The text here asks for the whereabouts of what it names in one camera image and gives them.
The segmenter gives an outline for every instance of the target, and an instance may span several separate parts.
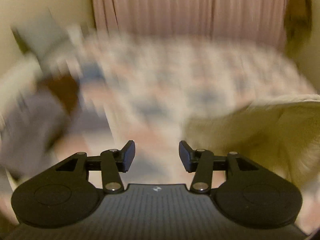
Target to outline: wall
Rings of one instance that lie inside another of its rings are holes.
[[[61,26],[79,22],[94,26],[91,0],[0,0],[0,76],[22,57],[10,25],[32,18],[46,7]]]
[[[312,0],[313,30],[308,41],[295,57],[300,71],[320,92],[320,0]]]

